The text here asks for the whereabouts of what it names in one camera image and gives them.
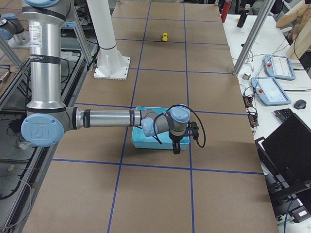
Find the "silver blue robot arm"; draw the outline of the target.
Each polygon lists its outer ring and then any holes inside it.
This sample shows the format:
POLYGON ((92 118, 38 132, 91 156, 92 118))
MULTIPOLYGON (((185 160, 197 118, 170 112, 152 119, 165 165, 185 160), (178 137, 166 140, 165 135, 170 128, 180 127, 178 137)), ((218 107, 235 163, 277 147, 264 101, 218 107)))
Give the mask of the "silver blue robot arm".
POLYGON ((13 13, 0 16, 0 36, 5 41, 13 39, 19 45, 29 42, 29 35, 18 17, 13 13))
POLYGON ((154 110, 90 110, 66 106, 61 99, 61 28, 74 15, 71 0, 25 0, 22 12, 29 22, 32 99, 21 132, 38 147, 58 143, 70 130, 90 127, 141 127, 146 137, 168 132, 174 154, 191 130, 190 111, 171 106, 162 114, 154 110))

